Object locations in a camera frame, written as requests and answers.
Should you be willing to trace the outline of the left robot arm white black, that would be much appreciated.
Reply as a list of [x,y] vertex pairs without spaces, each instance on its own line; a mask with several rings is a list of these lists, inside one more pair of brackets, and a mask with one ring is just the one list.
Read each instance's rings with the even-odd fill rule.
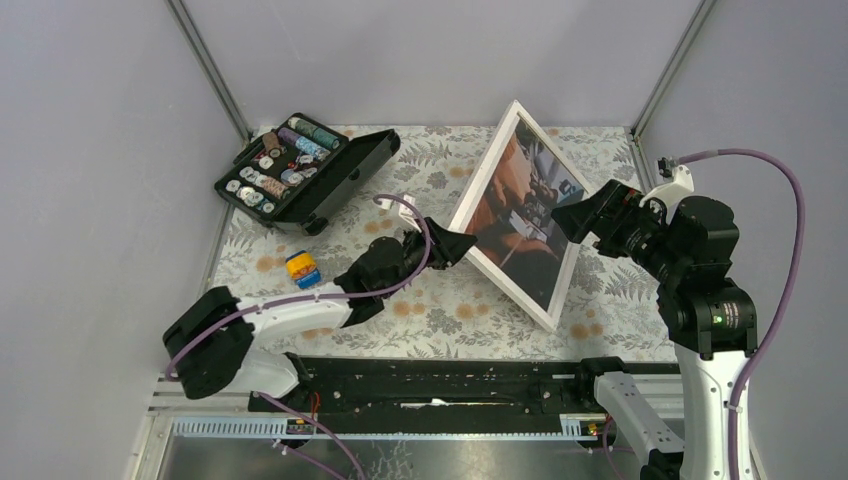
[[263,345],[364,323],[425,269],[455,265],[477,242],[430,217],[422,224],[424,231],[408,230],[401,239],[377,238],[344,273],[311,290],[264,299],[240,299],[226,286],[208,290],[163,335],[167,379],[190,400],[231,388],[269,394],[288,411],[301,409],[311,388],[304,370],[293,355],[269,354]]

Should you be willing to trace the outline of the photo print white back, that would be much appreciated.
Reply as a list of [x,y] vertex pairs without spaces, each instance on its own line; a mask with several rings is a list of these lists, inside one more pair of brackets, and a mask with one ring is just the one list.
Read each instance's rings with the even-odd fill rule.
[[551,303],[569,245],[551,211],[581,201],[584,192],[583,182],[520,120],[468,224],[483,255],[541,307]]

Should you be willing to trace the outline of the wooden picture frame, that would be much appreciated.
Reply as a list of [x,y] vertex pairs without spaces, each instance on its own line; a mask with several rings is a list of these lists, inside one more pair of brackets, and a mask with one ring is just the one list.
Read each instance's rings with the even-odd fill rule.
[[[576,164],[568,159],[563,150],[555,145],[554,140],[533,119],[527,109],[517,100],[511,102],[502,116],[495,133],[493,134],[481,159],[477,162],[469,181],[466,184],[456,207],[454,208],[449,228],[452,231],[472,234],[468,231],[468,224],[474,214],[478,202],[481,200],[488,182],[494,172],[498,160],[505,148],[513,129],[518,121],[524,120],[531,129],[539,135],[542,141],[550,147],[554,154],[562,161],[567,169],[585,185],[584,197],[588,198],[595,191],[594,185],[582,174]],[[527,315],[529,315],[541,328],[554,331],[560,324],[560,316],[563,312],[567,291],[576,266],[580,248],[569,242],[566,249],[565,260],[559,272],[558,283],[554,290],[551,303],[547,308],[535,304],[532,299],[506,277],[497,266],[491,263],[477,243],[466,254],[466,259],[473,264],[486,278],[495,284],[504,294],[515,302]]]

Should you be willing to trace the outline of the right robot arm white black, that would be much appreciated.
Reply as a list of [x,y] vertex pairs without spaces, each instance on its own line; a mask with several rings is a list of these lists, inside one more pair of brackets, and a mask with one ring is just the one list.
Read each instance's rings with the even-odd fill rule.
[[675,348],[683,388],[685,433],[675,435],[616,357],[587,358],[573,396],[583,410],[607,414],[606,428],[630,444],[643,479],[746,479],[742,433],[743,368],[756,352],[756,309],[729,277],[739,238],[732,210],[674,180],[641,193],[607,182],[585,200],[557,207],[552,218],[578,244],[627,258],[657,281],[657,305]]

